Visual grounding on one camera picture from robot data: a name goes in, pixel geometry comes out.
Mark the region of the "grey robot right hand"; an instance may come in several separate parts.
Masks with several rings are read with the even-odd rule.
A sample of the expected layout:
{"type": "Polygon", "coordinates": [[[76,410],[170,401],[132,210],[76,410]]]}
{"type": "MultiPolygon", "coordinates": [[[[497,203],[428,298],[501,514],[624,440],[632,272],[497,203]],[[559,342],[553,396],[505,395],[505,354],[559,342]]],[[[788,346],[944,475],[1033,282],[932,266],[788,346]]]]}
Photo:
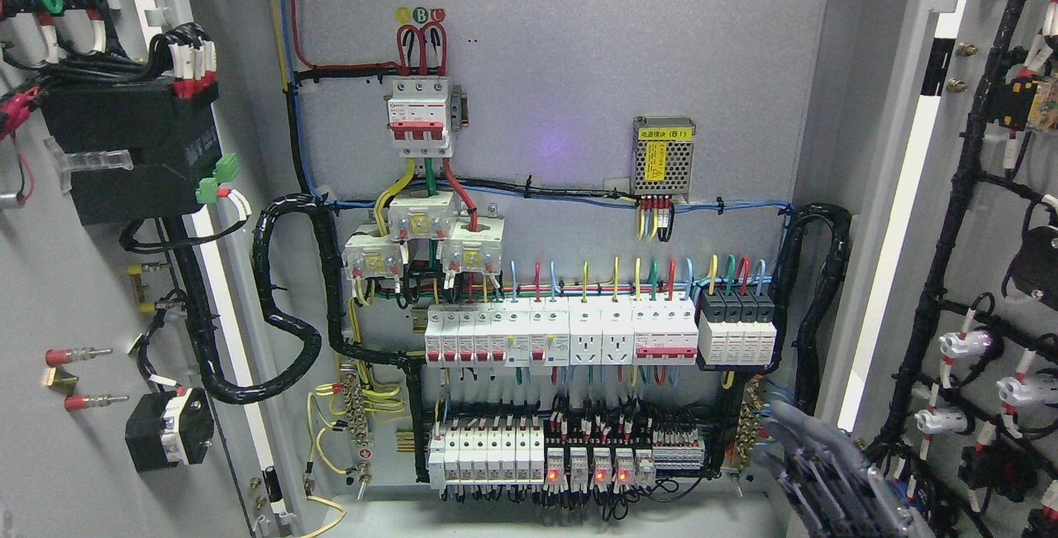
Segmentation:
{"type": "Polygon", "coordinates": [[[785,402],[770,406],[763,429],[783,454],[760,452],[753,463],[785,494],[810,537],[933,537],[846,433],[785,402]]]}

